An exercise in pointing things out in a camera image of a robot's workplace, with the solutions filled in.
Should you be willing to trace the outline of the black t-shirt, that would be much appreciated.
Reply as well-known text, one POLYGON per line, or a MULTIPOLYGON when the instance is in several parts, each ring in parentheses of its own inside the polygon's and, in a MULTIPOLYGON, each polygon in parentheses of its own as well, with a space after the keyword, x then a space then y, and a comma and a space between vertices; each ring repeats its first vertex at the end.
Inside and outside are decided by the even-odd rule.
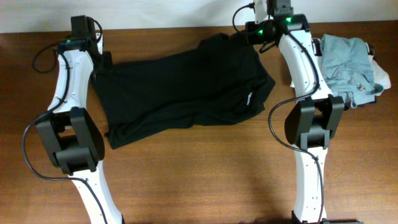
POLYGON ((251 119, 274 85, 254 47, 237 33, 213 35, 168 57, 115 64, 93 80, 113 149, 167 129, 251 119))

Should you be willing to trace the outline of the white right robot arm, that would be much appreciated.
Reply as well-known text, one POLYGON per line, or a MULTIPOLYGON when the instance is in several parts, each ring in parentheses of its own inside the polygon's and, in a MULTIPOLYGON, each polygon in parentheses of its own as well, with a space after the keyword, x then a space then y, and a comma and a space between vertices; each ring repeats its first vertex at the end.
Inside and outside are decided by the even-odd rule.
POLYGON ((342 97, 333 96, 320 67, 315 40, 307 18, 294 14, 290 1, 255 0, 249 4, 255 20, 247 22, 248 43, 279 48, 290 72, 295 98, 285 119, 286 140, 281 145, 294 150, 297 194, 293 223, 327 223, 324 196, 324 166, 344 110, 342 97))

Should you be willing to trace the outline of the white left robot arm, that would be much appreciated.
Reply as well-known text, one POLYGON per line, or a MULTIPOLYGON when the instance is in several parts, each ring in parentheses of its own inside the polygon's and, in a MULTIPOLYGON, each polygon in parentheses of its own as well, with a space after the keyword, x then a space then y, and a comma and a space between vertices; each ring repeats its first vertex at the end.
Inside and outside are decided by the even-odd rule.
POLYGON ((89 80, 102 60, 99 43, 75 37, 56 45, 57 86, 50 106, 35 122, 53 166, 73 182, 92 223, 124 223, 104 171, 104 141, 86 109, 89 80))

